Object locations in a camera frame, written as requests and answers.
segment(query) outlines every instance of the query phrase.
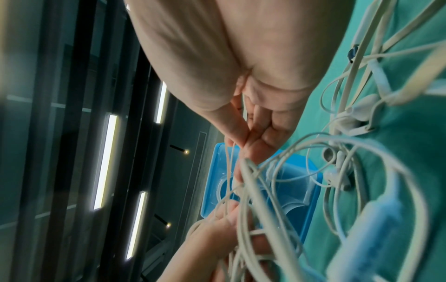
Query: green sheet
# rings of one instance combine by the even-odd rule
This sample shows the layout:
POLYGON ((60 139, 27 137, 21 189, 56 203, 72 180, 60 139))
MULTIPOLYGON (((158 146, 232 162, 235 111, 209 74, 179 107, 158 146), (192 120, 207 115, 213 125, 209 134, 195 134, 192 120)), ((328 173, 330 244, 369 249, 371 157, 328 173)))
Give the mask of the green sheet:
MULTIPOLYGON (((342 73, 347 63, 346 55, 350 49, 352 37, 370 2, 371 0, 357 1, 346 37, 326 77, 311 95, 296 132, 284 148, 305 134, 320 131, 329 121, 328 114, 319 107, 319 97, 325 86, 342 73)), ((412 20, 429 2, 429 0, 399 0, 385 39, 412 20)), ((404 50, 444 39, 446 39, 446 7, 389 51, 404 50)), ((382 60, 382 66, 390 80, 392 89, 401 88, 427 54, 428 52, 422 52, 382 60)), ((358 74, 356 84, 361 79, 362 73, 358 74)), ((324 99, 324 104, 327 106, 330 105, 333 90, 334 86, 330 88, 324 99)), ((362 96, 371 93, 377 93, 373 79, 369 80, 362 96)), ((446 98, 420 97, 403 106, 386 108, 380 127, 362 137, 375 139, 384 144, 416 175, 428 202, 431 231, 425 257, 415 280, 446 281, 446 267, 442 263, 446 261, 446 216, 444 216, 446 214, 446 193, 444 191, 446 183, 446 150, 444 150, 446 145, 446 98)), ((376 199, 383 192, 385 186, 381 161, 375 155, 364 150, 360 150, 359 155, 364 167, 369 197, 376 199)), ((321 150, 313 150, 310 158, 318 167, 324 165, 321 159, 321 150)), ((329 231, 325 223, 322 213, 323 192, 324 189, 321 190, 305 248, 311 265, 325 274, 340 242, 329 231)), ((413 205, 405 187, 401 190, 400 199, 403 204, 404 223, 398 230, 397 237, 392 240, 392 247, 386 254, 385 264, 379 268, 379 274, 389 281, 395 281, 398 277, 413 231, 413 205)), ((355 191, 341 194, 340 215, 344 229, 349 229, 355 220, 356 204, 355 191)))

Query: hand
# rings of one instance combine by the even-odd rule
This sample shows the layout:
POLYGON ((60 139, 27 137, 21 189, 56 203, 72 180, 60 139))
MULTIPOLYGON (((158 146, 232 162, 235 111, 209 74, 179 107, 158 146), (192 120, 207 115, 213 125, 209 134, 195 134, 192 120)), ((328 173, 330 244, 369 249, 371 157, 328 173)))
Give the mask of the hand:
MULTIPOLYGON (((225 261, 228 267, 228 255, 237 246, 236 223, 238 202, 231 200, 228 215, 223 217, 225 206, 213 211, 207 220, 192 233, 172 257, 158 282, 224 282, 224 270, 219 263, 225 261)), ((252 240, 254 250, 260 255, 272 253, 265 236, 255 236, 252 240)), ((262 265, 265 272, 273 279, 275 272, 262 265)), ((246 282, 252 281, 247 275, 246 282)))
MULTIPOLYGON (((291 136, 354 0, 126 0, 168 89, 260 163, 291 136), (248 122, 240 115, 242 94, 248 122)), ((238 168, 235 177, 241 181, 238 168)))

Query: blue tray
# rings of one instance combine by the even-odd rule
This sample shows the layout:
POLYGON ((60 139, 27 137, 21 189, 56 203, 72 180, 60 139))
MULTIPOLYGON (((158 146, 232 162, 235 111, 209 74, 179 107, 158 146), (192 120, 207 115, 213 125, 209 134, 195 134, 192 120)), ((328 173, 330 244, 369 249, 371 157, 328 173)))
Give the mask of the blue tray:
MULTIPOLYGON (((234 171, 239 151, 240 149, 238 146, 234 147, 234 159, 232 161, 231 171, 234 171)), ((311 161, 308 161, 308 166, 310 171, 317 170, 316 166, 311 161)), ((305 157, 294 154, 286 161, 285 165, 279 172, 277 179, 288 179, 306 174, 305 157)), ((263 172, 263 178, 266 179, 266 171, 263 172)), ((317 174, 317 181, 319 183, 322 181, 321 173, 317 174)), ((261 183, 258 184, 261 189, 264 188, 261 183)), ((224 143, 218 143, 215 146, 214 153, 212 155, 212 161, 204 191, 203 204, 201 207, 202 217, 207 217, 213 211, 219 199, 225 195, 226 186, 226 154, 224 150, 224 143)), ((316 203, 321 188, 320 186, 316 186, 313 182, 311 182, 308 177, 301 178, 293 182, 276 183, 276 186, 277 199, 297 234, 299 234, 301 237, 302 242, 304 242, 314 210, 316 208, 316 203), (304 205, 303 200, 307 191, 310 191, 311 194, 309 195, 307 205, 304 205)), ((271 206, 271 203, 267 198, 266 191, 263 191, 263 193, 267 203, 269 206, 271 206)), ((238 197, 234 194, 231 198, 238 200, 238 197)))

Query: blue plastic container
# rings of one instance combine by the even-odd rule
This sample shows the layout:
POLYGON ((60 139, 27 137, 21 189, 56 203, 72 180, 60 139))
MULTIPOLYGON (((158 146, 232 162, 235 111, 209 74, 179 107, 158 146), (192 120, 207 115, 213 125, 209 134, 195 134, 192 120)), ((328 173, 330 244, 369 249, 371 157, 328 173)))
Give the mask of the blue plastic container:
MULTIPOLYGON (((234 171, 239 151, 240 149, 237 146, 234 147, 234 159, 232 161, 231 171, 234 171)), ((308 162, 308 166, 310 171, 317 170, 316 166, 311 161, 308 162)), ((289 179, 302 175, 307 175, 307 170, 305 168, 305 157, 295 154, 286 161, 279 172, 277 179, 289 179)), ((266 170, 263 172, 263 178, 267 179, 266 170)), ((317 174, 317 181, 322 181, 321 173, 317 174)), ((265 189, 260 182, 258 182, 258 184, 261 190, 265 189)), ((219 200, 226 194, 226 187, 226 154, 224 150, 224 143, 218 143, 215 146, 214 154, 212 155, 212 161, 204 191, 203 204, 201 207, 202 217, 207 217, 213 211, 219 200)), ((304 242, 314 210, 316 208, 316 203, 321 188, 310 181, 308 177, 292 182, 276 183, 276 187, 277 199, 282 209, 296 232, 301 237, 302 242, 304 242), (308 195, 308 202, 305 204, 304 198, 307 192, 310 194, 308 195)), ((271 203, 267 198, 266 191, 263 191, 263 193, 267 203, 269 206, 271 206, 271 203)), ((238 200, 238 197, 234 194, 231 198, 238 200)))

